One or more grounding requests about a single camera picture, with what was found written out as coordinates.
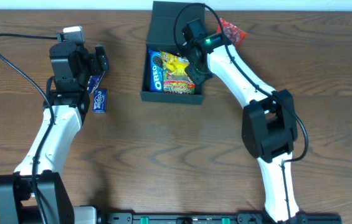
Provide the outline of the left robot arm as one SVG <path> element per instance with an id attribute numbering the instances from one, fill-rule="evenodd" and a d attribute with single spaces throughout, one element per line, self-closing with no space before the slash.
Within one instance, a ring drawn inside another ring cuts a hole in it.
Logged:
<path id="1" fill-rule="evenodd" d="M 109 69 L 107 55 L 102 45 L 89 53 L 65 41 L 50 48 L 50 60 L 40 130 L 15 171 L 0 175 L 0 223 L 105 223 L 94 206 L 72 205 L 62 171 L 90 106 L 88 81 Z"/>

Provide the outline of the green Haribo gummy bag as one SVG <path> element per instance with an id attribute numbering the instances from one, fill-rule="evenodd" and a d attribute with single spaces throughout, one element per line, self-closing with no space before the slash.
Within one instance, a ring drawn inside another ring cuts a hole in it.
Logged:
<path id="1" fill-rule="evenodd" d="M 186 80 L 165 80 L 163 82 L 163 92 L 178 95 L 193 95 L 195 84 Z"/>

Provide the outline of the yellow Hacks candy bag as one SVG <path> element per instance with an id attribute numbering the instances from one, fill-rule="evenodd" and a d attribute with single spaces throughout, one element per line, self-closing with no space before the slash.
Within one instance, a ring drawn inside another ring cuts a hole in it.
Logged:
<path id="1" fill-rule="evenodd" d="M 161 52 L 163 60 L 163 76 L 165 80 L 186 80 L 190 81 L 187 73 L 184 71 L 189 62 L 184 57 L 178 57 L 171 53 Z"/>

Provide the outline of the blue Eclipse mint pack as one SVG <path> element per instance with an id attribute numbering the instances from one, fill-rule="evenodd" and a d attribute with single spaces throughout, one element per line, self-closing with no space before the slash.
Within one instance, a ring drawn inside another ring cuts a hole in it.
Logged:
<path id="1" fill-rule="evenodd" d="M 93 96 L 93 112 L 106 113 L 107 110 L 107 91 L 105 89 L 97 89 Z"/>

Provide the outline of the dark blue snack bar wrapper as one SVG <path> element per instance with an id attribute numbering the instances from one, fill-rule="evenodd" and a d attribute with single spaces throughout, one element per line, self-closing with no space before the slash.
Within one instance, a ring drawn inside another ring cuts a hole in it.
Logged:
<path id="1" fill-rule="evenodd" d="M 101 75 L 92 75 L 88 81 L 87 91 L 89 94 L 92 94 L 100 85 L 100 82 L 103 79 L 105 72 Z"/>

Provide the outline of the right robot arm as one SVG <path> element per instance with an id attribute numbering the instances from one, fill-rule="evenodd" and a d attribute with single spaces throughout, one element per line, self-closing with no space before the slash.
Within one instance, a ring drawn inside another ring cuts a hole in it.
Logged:
<path id="1" fill-rule="evenodd" d="M 182 29 L 185 44 L 180 53 L 189 61 L 185 71 L 200 85 L 219 77 L 243 109 L 242 140 L 249 154 L 257 159 L 265 188 L 265 211 L 275 223 L 287 222 L 299 208 L 293 191 L 291 166 L 297 125 L 287 90 L 276 91 L 263 82 L 240 58 L 230 40 L 222 33 L 208 34 L 200 19 Z"/>

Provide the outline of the blue Oreo cookie pack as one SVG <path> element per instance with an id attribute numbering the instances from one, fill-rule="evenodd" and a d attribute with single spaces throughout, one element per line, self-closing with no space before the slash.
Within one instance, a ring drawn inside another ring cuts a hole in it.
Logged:
<path id="1" fill-rule="evenodd" d="M 150 91 L 163 91 L 163 60 L 161 52 L 149 49 L 150 55 Z"/>

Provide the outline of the red Hacks candy bag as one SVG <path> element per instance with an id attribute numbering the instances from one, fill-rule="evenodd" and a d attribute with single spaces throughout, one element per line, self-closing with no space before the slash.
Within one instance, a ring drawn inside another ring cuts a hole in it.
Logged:
<path id="1" fill-rule="evenodd" d="M 234 24 L 227 22 L 223 18 L 220 18 L 220 22 L 222 24 L 225 36 L 230 40 L 233 46 L 237 49 L 241 44 L 241 42 L 243 41 L 243 39 L 245 38 L 245 36 L 247 35 L 247 33 L 239 29 Z"/>

